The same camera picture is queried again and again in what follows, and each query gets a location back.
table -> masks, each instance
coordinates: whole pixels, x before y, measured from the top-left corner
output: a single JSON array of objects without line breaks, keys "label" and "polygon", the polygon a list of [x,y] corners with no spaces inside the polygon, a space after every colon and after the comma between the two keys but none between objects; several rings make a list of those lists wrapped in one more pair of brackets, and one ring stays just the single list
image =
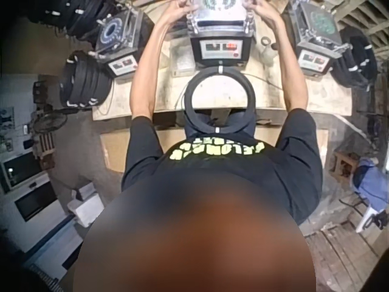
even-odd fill
[{"label": "table", "polygon": [[[280,11],[285,8],[286,2],[282,0],[278,3]],[[163,1],[143,9],[156,22],[167,5],[168,3]],[[274,34],[259,16],[255,16],[255,24],[257,42],[252,45],[250,60],[242,73],[246,74],[253,84],[256,94],[256,108],[285,110],[283,91],[279,89],[281,87],[279,57],[275,58],[275,64],[271,68],[265,67],[259,58],[260,52],[264,49],[260,39],[266,36],[274,42]],[[193,76],[173,78],[168,66],[167,58],[169,56],[170,42],[164,41],[158,73],[156,113],[183,110],[181,101],[184,89],[193,78]],[[307,78],[306,81],[309,90],[308,111],[341,116],[351,115],[351,90],[338,85],[331,74],[327,74],[319,81],[310,78]],[[131,84],[131,82],[115,81],[106,101],[93,108],[93,119],[105,120],[130,116]],[[204,80],[193,94],[193,107],[196,109],[245,108],[246,105],[246,93],[242,87],[236,81],[225,76],[215,76]]]}]

rubber seal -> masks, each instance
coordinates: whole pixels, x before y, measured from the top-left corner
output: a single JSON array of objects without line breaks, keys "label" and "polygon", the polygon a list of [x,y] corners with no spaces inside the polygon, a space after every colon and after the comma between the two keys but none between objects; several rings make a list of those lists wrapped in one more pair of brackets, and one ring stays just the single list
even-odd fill
[{"label": "rubber seal", "polygon": [[[247,94],[247,108],[246,111],[244,112],[243,118],[240,120],[239,123],[227,127],[213,127],[211,125],[207,125],[206,123],[204,123],[196,114],[195,110],[193,109],[192,97],[197,86],[205,79],[216,75],[223,75],[223,76],[233,78],[244,88]],[[251,82],[242,73],[240,73],[236,69],[229,68],[229,67],[224,67],[222,74],[219,73],[219,67],[217,66],[217,67],[205,68],[204,70],[200,71],[197,75],[195,75],[193,79],[189,81],[189,84],[185,91],[184,104],[185,104],[185,114],[187,115],[189,121],[198,131],[206,134],[236,133],[241,131],[243,128],[245,128],[253,119],[253,117],[255,118],[256,98],[255,98],[255,91]]]}]

stack of rubber rings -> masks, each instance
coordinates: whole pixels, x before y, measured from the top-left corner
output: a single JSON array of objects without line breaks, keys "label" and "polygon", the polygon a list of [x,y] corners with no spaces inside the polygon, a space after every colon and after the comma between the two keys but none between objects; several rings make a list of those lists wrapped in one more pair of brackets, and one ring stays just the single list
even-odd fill
[{"label": "stack of rubber rings", "polygon": [[351,26],[342,29],[340,36],[351,48],[335,60],[332,76],[346,88],[370,90],[377,79],[377,60],[371,41],[361,30]]},{"label": "stack of rubber rings", "polygon": [[66,60],[60,80],[61,104],[68,108],[101,105],[112,87],[112,78],[83,51],[75,51]]},{"label": "stack of rubber rings", "polygon": [[95,46],[99,23],[119,11],[115,0],[30,0],[27,16],[33,23],[54,26]]}]

person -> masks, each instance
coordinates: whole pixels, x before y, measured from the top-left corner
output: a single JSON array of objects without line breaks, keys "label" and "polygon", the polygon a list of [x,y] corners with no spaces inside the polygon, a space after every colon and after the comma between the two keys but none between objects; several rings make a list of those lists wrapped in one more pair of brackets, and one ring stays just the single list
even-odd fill
[{"label": "person", "polygon": [[188,173],[191,169],[220,170],[251,181],[301,224],[317,207],[323,181],[316,126],[306,111],[308,88],[278,11],[266,1],[245,2],[244,6],[273,30],[279,47],[288,115],[276,146],[254,139],[254,120],[233,134],[203,134],[187,123],[187,139],[163,153],[152,123],[159,55],[168,29],[197,8],[185,0],[172,1],[155,24],[133,79],[131,138],[122,190],[171,169]]},{"label": "person", "polygon": [[152,123],[161,46],[169,27],[196,9],[171,1],[133,79],[123,193],[83,243],[75,291],[315,291],[297,225],[322,189],[308,90],[280,14],[264,1],[244,5],[280,48],[288,117],[276,146],[254,139],[251,125],[204,134],[187,123],[186,140],[163,153]]}]

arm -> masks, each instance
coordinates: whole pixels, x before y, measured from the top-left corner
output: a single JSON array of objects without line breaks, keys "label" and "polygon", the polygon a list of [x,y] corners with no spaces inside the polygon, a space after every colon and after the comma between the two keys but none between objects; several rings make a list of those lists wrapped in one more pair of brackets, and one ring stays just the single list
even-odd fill
[{"label": "arm", "polygon": [[129,97],[129,107],[133,119],[144,116],[151,120],[153,117],[156,103],[159,55],[167,30],[168,26],[165,23],[160,21],[156,23],[140,58]]},{"label": "arm", "polygon": [[150,39],[140,58],[131,87],[129,107],[133,114],[133,119],[139,116],[149,119],[153,117],[156,103],[159,55],[162,43],[170,26],[196,8],[186,6],[186,1],[172,0],[154,26]]},{"label": "arm", "polygon": [[306,110],[308,105],[308,88],[305,76],[301,70],[291,42],[286,33],[285,23],[279,12],[265,0],[257,0],[256,4],[246,3],[244,6],[252,9],[262,17],[262,20],[273,30],[280,54],[281,79],[284,90],[286,110],[291,112],[296,108]]}]

